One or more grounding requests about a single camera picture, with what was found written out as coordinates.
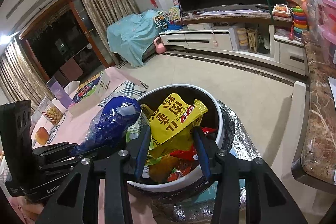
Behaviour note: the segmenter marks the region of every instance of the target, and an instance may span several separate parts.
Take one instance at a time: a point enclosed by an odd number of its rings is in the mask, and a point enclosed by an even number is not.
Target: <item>red snack package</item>
[[[216,132],[217,129],[202,127],[202,130],[204,132],[204,135],[206,136],[208,134]],[[194,147],[194,145],[192,145],[190,150],[188,150],[188,151],[175,150],[173,152],[170,152],[169,155],[171,155],[173,157],[176,157],[176,158],[193,161],[193,160],[198,160],[198,157],[197,157],[196,153],[197,153],[196,148]]]
[[[181,160],[178,167],[174,168],[171,173],[169,178],[167,179],[168,182],[177,180],[179,178],[182,178],[183,176],[187,175],[190,173],[192,167],[192,163]]]

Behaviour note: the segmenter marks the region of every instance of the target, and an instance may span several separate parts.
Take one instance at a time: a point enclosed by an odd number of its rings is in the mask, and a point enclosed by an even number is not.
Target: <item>patterned curtain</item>
[[[139,14],[139,10],[135,5],[134,0],[82,0],[95,26],[100,39],[105,47],[110,52],[110,47],[107,41],[106,29],[108,26],[117,22],[121,18]],[[112,54],[113,60],[118,64],[115,54]]]
[[[31,100],[33,112],[46,95],[53,98],[16,38],[0,57],[0,86],[12,102]]]

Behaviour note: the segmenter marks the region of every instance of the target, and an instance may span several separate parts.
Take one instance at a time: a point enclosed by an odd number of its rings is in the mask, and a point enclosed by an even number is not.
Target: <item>light blue sheet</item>
[[[141,15],[129,15],[113,23],[106,34],[111,52],[117,52],[132,67],[142,66],[142,55],[158,37],[160,28],[155,28],[153,16],[155,10],[148,10]]]

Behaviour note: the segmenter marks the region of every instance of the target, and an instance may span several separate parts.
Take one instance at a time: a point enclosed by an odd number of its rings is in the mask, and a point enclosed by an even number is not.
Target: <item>toy cash register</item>
[[[273,8],[273,15],[278,17],[291,17],[291,12],[287,5],[277,4]]]

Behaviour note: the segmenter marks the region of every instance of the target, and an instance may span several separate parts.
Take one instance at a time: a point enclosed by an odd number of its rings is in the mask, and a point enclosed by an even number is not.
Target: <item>pink kettlebell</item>
[[[162,41],[159,44],[157,43],[157,41],[159,39],[161,40],[161,37],[155,38],[154,45],[155,45],[155,51],[156,51],[156,53],[161,54],[161,53],[164,53],[167,49],[166,49],[165,45],[162,43]]]

